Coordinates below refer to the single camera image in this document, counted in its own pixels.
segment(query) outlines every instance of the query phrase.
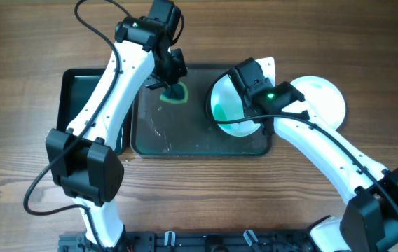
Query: dark tray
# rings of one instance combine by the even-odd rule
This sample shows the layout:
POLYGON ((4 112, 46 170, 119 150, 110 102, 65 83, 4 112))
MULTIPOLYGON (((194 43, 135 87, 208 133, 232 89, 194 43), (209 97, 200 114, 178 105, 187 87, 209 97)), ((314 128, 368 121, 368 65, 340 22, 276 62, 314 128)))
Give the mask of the dark tray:
POLYGON ((232 65, 190 64, 181 82, 188 88, 188 102, 160 100, 164 89, 144 87, 135 97, 130 146, 141 156, 260 156, 272 146, 261 128, 244 137, 231 136, 207 119, 205 97, 212 84, 232 65))

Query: black mounting bracket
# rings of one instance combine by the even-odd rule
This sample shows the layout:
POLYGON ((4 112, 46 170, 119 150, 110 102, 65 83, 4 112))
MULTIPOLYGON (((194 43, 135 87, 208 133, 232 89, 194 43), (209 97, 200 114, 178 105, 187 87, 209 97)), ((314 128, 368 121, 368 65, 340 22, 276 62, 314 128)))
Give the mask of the black mounting bracket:
MULTIPOLYGON (((295 101, 305 101, 304 95, 291 83, 283 82, 273 87, 269 78, 265 78, 263 69, 253 58, 246 59, 228 70, 236 92, 241 97, 245 116, 286 115, 309 120, 307 111, 286 113, 282 109, 295 101)), ((263 125, 263 133, 274 134, 273 118, 254 120, 263 125)))
POLYGON ((149 89, 176 84, 187 74, 181 49, 168 52, 180 16, 180 9, 172 1, 154 0, 147 17, 126 17, 116 26, 117 42, 131 41, 142 45, 143 50, 153 52, 155 68, 151 77, 157 81, 148 85, 149 89))
MULTIPOLYGON (((398 168, 385 170, 379 183, 398 206, 398 168)), ((387 251, 398 243, 398 216, 375 185, 357 188, 347 204, 341 234, 353 251, 387 251)))
MULTIPOLYGON (((46 151, 52 162, 76 136, 52 129, 46 137, 46 151)), ((64 158, 51 168, 53 181, 69 197, 82 197, 102 206, 118 192, 124 177, 124 167, 115 152, 103 144, 103 139, 82 139, 64 158)))

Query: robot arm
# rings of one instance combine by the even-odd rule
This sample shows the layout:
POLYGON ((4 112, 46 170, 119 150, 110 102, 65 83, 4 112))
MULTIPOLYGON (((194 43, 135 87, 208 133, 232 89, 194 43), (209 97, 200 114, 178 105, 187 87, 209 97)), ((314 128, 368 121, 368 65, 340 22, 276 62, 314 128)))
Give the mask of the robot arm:
MULTIPOLYGON (((265 73, 268 66, 273 66, 272 62, 272 58, 257 61, 248 59, 230 69, 216 82, 219 86, 215 87, 216 90, 221 90, 226 83, 232 83, 227 87, 230 86, 233 90, 212 93, 211 105, 217 105, 213 104, 214 99, 221 102, 219 105, 225 111, 235 111, 231 109, 235 106, 243 107, 244 115, 234 113, 226 116, 249 116, 253 118, 253 126, 258 123, 263 125, 266 134, 277 133, 297 147, 335 186, 347 204, 347 209, 342 219, 325 218, 310 228, 310 236, 319 250, 333 252, 390 249, 398 243, 397 213, 366 173, 368 171, 379 181, 379 185, 398 206, 398 168, 390 172, 336 132, 335 129, 342 123, 345 115, 345 104, 342 95, 331 83, 293 81, 274 87, 272 74, 265 73), (334 99, 337 96, 341 97, 339 102, 334 99), (363 171, 335 141, 316 130, 317 127, 354 155, 363 166, 363 171)), ((242 123, 227 123, 244 130, 242 123)))
MULTIPOLYGON (((114 251, 128 251, 120 245, 125 240, 125 226, 114 199, 124 175, 123 165, 114 153, 118 132, 144 81, 152 80, 147 88, 155 89, 175 84, 186 75, 181 50, 170 50, 177 40, 174 33, 180 17, 180 10, 174 3, 155 0, 148 17, 126 17, 118 23, 114 44, 118 57, 112 53, 97 87, 69 123, 67 131, 52 129, 46 139, 48 158, 52 162, 99 110, 81 142, 51 171, 55 184, 62 186, 65 195, 90 209, 91 224, 95 226, 100 245, 115 248, 114 251), (116 68, 116 61, 121 62, 121 69, 116 68), (113 90, 101 106, 117 71, 119 76, 113 90)), ((87 227, 85 238, 97 244, 88 218, 83 214, 87 227)))

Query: green object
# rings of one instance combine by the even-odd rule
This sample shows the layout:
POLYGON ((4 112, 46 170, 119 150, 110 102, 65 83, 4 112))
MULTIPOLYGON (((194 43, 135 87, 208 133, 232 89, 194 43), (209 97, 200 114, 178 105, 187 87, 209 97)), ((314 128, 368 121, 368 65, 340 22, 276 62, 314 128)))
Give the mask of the green object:
POLYGON ((160 96, 160 100, 171 104, 183 104, 188 101, 188 89, 179 81, 171 85, 160 96))
MULTIPOLYGON (((214 117, 215 120, 223 120, 223 121, 227 120, 226 112, 222 109, 221 105, 217 104, 214 107, 213 117, 214 117)), ((226 128, 226 129, 231 129, 232 128, 232 126, 229 125, 229 124, 225 124, 225 125, 221 125, 221 126, 226 128)))

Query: wood grain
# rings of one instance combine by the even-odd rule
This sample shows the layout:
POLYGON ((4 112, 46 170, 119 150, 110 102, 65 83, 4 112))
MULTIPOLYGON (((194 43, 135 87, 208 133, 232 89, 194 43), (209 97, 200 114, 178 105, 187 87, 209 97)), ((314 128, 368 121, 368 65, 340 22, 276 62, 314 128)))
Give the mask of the wood grain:
MULTIPOLYGON (((53 5, 53 4, 76 4, 78 0, 0 0, 0 6, 23 6, 23 5, 53 5)), ((180 0, 175 1, 176 3, 179 2, 216 2, 217 0, 180 0)), ((227 2, 236 2, 236 1, 246 1, 246 0, 219 0, 227 1, 227 2)), ((152 3, 153 0, 126 0, 126 1, 119 1, 115 0, 115 2, 127 5, 129 3, 152 3)), ((104 0, 89 0, 86 4, 100 4, 104 3, 104 0)))
MULTIPOLYGON (((133 15, 149 4, 126 5, 133 15)), ((341 133, 387 167, 398 167, 398 1, 179 3, 178 46, 189 62, 273 56, 277 81, 316 75, 345 95, 341 133)), ((87 5, 81 15, 113 37, 122 14, 87 5)), ((60 82, 73 67, 102 67, 110 49, 77 23, 73 6, 0 7, 0 251, 54 251, 57 236, 84 230, 77 210, 34 217, 22 197, 47 164, 60 82)), ((149 159, 126 151, 117 196, 127 229, 304 228, 345 206, 328 180, 287 142, 259 158, 149 159)), ((70 203, 46 176, 34 209, 70 203)))

